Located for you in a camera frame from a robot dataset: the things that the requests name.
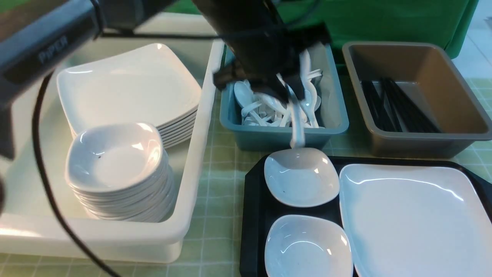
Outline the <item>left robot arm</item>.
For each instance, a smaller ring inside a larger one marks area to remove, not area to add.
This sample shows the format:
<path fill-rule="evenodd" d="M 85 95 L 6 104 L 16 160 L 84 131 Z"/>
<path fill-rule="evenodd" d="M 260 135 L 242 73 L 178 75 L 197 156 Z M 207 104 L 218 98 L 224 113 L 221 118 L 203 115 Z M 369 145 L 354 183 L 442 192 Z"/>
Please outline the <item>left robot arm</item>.
<path fill-rule="evenodd" d="M 300 55 L 331 43 L 324 22 L 302 23 L 317 10 L 316 0 L 298 18 L 284 22 L 271 0 L 194 0 L 214 29 L 197 33 L 135 33 L 173 0 L 29 0 L 1 13 L 1 156 L 15 158 L 11 105 L 35 81 L 86 42 L 104 38 L 222 40 L 235 58 L 214 73 L 216 88 L 248 80 L 260 93 L 283 103 L 304 100 Z"/>

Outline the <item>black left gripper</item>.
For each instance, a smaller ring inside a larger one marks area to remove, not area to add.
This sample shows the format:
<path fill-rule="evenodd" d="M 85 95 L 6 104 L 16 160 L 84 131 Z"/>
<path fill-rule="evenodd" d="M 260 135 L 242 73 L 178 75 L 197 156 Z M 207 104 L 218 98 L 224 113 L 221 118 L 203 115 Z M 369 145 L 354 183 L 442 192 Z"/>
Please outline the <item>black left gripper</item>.
<path fill-rule="evenodd" d="M 324 22 L 297 27 L 284 23 L 270 0 L 195 0 L 197 9 L 235 56 L 235 60 L 214 74 L 218 89 L 233 81 L 247 79 L 265 94 L 288 104 L 288 84 L 297 100 L 305 99 L 300 54 L 317 44 L 331 43 Z"/>

